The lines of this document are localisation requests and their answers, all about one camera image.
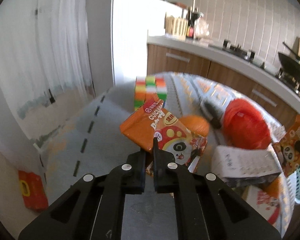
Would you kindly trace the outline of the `clear plastic food bag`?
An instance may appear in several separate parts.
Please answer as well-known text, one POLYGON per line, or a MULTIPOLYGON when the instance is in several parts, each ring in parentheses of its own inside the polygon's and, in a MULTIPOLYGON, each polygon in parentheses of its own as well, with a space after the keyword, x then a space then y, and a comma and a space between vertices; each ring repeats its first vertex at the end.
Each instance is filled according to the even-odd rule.
POLYGON ((209 24, 203 17, 199 17, 194 22, 193 38, 195 40, 201 40, 202 38, 208 38, 210 35, 209 24))

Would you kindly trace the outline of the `orange panda snack packet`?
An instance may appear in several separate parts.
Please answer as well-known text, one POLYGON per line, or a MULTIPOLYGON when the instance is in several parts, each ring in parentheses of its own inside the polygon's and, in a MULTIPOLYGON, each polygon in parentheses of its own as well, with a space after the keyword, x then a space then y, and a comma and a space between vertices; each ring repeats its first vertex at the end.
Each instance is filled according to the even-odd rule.
POLYGON ((194 173, 207 146, 203 137, 186 128, 179 119, 164 108, 157 96, 147 100, 121 125, 120 131, 143 150, 153 151, 153 139, 159 148, 173 154, 175 162, 194 173))

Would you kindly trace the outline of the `black frying pan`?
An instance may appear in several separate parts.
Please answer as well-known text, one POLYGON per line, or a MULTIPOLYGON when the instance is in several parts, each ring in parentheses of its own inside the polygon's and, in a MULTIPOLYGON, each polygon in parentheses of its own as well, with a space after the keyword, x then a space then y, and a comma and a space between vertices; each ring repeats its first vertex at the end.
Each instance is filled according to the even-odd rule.
POLYGON ((281 66, 287 74, 294 77, 294 79, 300 83, 300 56, 293 51, 284 41, 282 44, 294 55, 290 57, 282 52, 278 52, 279 61, 281 66))

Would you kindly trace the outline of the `white paper receipt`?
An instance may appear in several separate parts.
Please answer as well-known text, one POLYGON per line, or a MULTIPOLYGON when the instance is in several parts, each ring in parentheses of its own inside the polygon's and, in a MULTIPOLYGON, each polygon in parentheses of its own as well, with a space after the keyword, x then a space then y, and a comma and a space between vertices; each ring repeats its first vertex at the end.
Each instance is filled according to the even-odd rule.
POLYGON ((217 146, 211 172, 231 188, 273 182, 281 173, 279 161, 268 150, 217 146))

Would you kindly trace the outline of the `black gas stove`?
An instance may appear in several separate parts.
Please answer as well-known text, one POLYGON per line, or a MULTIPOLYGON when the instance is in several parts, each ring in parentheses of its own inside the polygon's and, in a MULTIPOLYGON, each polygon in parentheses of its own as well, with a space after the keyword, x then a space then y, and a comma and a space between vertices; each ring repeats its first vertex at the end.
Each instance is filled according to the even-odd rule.
POLYGON ((231 55, 239 57, 244 61, 253 64, 255 67, 260 68, 267 72, 268 74, 274 76, 282 83, 284 83, 288 88, 295 92, 300 97, 300 83, 298 83, 294 77, 284 72, 281 63, 280 68, 276 69, 269 63, 266 63, 264 59, 261 59, 255 55, 255 51, 249 49, 245 50, 240 44, 233 44, 229 40, 224 40, 223 43, 211 43, 209 44, 211 48, 218 49, 224 52, 227 52, 231 55))

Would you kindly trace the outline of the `woven utensil basket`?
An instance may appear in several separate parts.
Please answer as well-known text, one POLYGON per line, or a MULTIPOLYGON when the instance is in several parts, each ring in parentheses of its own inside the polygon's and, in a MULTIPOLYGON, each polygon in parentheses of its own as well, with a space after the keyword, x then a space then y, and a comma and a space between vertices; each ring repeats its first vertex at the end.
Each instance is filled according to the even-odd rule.
POLYGON ((165 34, 170 35, 178 40, 185 40, 188 20, 181 17, 165 15, 165 34))

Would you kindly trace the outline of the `red box on floor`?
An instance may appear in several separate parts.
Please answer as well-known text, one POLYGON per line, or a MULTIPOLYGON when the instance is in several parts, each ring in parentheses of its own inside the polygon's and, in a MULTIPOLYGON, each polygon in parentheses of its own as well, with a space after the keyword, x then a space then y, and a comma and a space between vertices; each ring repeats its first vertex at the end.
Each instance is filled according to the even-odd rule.
POLYGON ((25 171, 18 171, 18 177, 25 207, 36 212, 46 210, 49 205, 41 177, 25 171))

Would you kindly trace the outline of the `small black key fob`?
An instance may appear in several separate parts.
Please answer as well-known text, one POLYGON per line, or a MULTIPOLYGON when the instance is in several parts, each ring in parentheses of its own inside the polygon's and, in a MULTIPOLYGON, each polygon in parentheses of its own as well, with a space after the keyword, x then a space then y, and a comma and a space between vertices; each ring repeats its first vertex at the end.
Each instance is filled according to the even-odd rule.
POLYGON ((207 110, 207 112, 210 115, 210 124, 214 129, 221 129, 222 123, 221 123, 221 117, 222 117, 222 111, 218 109, 215 105, 205 101, 204 107, 207 110))

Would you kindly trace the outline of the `dark soy sauce bottle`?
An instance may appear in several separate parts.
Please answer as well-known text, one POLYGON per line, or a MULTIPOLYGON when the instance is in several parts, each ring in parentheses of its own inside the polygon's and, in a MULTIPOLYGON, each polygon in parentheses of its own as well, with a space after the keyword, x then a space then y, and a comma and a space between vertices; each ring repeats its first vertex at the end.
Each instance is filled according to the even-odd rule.
POLYGON ((186 19, 188 20, 186 37, 193 38, 193 25, 194 25, 194 23, 193 23, 193 9, 192 9, 192 7, 188 8, 188 13, 187 13, 186 19))

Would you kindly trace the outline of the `red plastic bag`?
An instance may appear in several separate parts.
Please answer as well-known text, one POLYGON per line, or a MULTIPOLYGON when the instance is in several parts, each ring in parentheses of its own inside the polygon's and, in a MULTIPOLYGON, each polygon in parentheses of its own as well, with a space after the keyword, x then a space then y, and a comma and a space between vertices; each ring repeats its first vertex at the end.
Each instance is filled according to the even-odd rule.
POLYGON ((244 99, 234 99, 226 107, 223 133, 233 146, 246 150, 265 150, 271 143, 262 114, 244 99))

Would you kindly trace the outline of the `multicoloured puzzle cube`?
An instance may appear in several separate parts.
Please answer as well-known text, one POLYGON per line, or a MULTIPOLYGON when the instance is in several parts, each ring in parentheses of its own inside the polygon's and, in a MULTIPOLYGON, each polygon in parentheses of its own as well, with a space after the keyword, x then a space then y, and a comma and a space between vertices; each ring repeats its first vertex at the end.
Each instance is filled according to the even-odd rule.
POLYGON ((162 76, 149 75, 137 77, 134 89, 134 110, 138 110, 147 100, 157 95, 164 103, 167 98, 167 86, 162 76))

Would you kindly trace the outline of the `white instant noodle cup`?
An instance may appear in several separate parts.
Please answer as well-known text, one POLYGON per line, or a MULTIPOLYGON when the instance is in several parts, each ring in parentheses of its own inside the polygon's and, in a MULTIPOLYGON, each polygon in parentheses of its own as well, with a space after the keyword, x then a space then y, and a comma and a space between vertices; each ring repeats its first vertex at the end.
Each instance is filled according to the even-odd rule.
POLYGON ((245 188, 242 198, 271 225, 276 224, 280 215, 280 204, 277 198, 253 185, 245 188))

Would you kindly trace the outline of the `white kitchen countertop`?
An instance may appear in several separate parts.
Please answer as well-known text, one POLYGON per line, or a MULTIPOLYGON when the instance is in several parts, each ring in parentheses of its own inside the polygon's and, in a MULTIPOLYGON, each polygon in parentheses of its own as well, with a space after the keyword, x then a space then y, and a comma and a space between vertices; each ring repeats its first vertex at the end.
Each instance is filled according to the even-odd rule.
POLYGON ((172 48, 206 58, 210 61, 222 64, 262 85, 273 92, 290 107, 300 114, 300 97, 284 85, 279 79, 268 72, 254 66, 239 57, 230 55, 224 51, 212 48, 202 43, 191 40, 178 40, 168 36, 148 36, 147 44, 172 48))

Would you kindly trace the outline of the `brown wooden kitchen cabinet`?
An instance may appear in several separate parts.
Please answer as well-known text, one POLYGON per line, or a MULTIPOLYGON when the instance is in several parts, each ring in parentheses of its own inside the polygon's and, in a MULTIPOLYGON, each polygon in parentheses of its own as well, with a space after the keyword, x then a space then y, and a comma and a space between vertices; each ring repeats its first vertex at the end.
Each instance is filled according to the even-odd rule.
POLYGON ((298 113, 259 82, 198 55, 155 44, 148 44, 147 49, 147 74, 178 72, 205 77, 251 98, 286 129, 294 124, 298 113))

